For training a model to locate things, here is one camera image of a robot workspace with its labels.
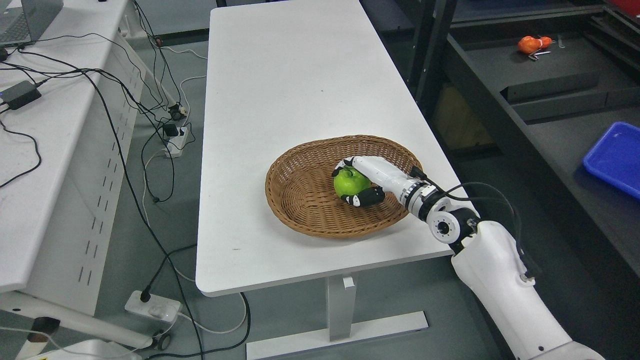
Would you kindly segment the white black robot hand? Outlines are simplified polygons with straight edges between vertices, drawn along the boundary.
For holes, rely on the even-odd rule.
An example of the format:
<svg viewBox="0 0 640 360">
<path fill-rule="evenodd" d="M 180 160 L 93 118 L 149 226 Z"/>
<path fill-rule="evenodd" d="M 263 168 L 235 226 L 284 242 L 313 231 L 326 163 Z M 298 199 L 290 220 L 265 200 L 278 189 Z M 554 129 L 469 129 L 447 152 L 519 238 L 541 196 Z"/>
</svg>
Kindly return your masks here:
<svg viewBox="0 0 640 360">
<path fill-rule="evenodd" d="M 366 178 L 367 184 L 373 187 L 361 190 L 336 191 L 343 202 L 353 207 L 371 207 L 384 201 L 386 193 L 391 192 L 403 205 L 426 183 L 416 178 L 410 178 L 397 166 L 381 156 L 350 156 L 341 160 L 334 168 L 331 177 L 336 180 L 340 173 L 360 174 Z"/>
</svg>

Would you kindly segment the white robot base unit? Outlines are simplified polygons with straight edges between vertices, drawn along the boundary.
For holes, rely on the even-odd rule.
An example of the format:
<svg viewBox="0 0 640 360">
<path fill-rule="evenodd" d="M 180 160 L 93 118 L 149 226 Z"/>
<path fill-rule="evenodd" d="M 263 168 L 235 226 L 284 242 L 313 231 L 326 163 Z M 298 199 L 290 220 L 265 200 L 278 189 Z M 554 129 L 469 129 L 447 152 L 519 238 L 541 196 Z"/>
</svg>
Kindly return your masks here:
<svg viewBox="0 0 640 360">
<path fill-rule="evenodd" d="M 90 339 L 46 351 L 28 358 L 29 360 L 141 360 L 142 356 L 121 346 L 117 342 Z"/>
</svg>

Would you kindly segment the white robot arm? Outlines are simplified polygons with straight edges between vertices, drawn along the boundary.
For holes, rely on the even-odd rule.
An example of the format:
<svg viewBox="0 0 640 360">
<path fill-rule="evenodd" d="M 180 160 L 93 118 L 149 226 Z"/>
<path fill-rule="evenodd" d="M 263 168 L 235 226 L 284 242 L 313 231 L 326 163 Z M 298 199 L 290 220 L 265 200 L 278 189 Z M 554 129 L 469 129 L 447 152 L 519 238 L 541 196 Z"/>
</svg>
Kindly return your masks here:
<svg viewBox="0 0 640 360">
<path fill-rule="evenodd" d="M 387 182 L 406 210 L 423 221 L 432 236 L 454 251 L 451 264 L 497 326 L 517 360 L 601 360 L 574 341 L 535 289 L 531 266 L 509 230 L 482 219 L 455 196 L 417 170 Z"/>
</svg>

